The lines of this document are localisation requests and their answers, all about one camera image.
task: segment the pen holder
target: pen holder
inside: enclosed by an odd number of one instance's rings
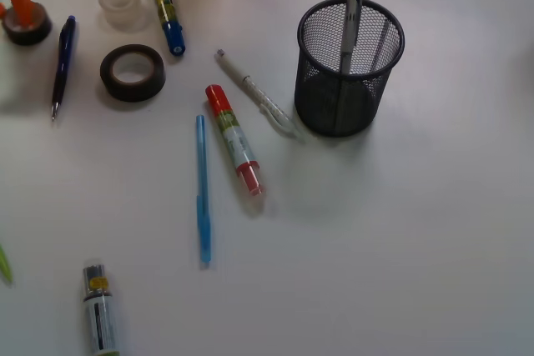
[[[309,129],[327,137],[347,137],[372,123],[405,45],[395,16],[363,0],[350,74],[340,73],[346,1],[317,4],[302,17],[298,31],[295,107]]]

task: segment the clear tape roll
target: clear tape roll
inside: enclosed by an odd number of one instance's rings
[[[142,14],[141,0],[98,0],[110,25],[126,26],[135,23]]]

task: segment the red cap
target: red cap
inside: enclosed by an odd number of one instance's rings
[[[214,111],[215,117],[222,112],[232,111],[232,107],[220,85],[209,85],[206,88],[206,95],[208,95],[209,105]]]

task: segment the mesh cup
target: mesh cup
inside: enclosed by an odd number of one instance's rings
[[[327,137],[353,135],[372,123],[405,45],[395,16],[363,0],[350,74],[341,74],[345,9],[346,0],[319,3],[302,17],[298,31],[295,107],[309,129]]]

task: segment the tape roll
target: tape roll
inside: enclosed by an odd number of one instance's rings
[[[14,8],[9,8],[2,20],[2,27],[11,42],[31,46],[41,42],[52,31],[52,22],[40,3],[33,3],[32,25],[23,27]]]
[[[121,46],[104,58],[100,77],[114,98],[123,102],[142,102],[157,95],[164,87],[164,61],[148,46]]]

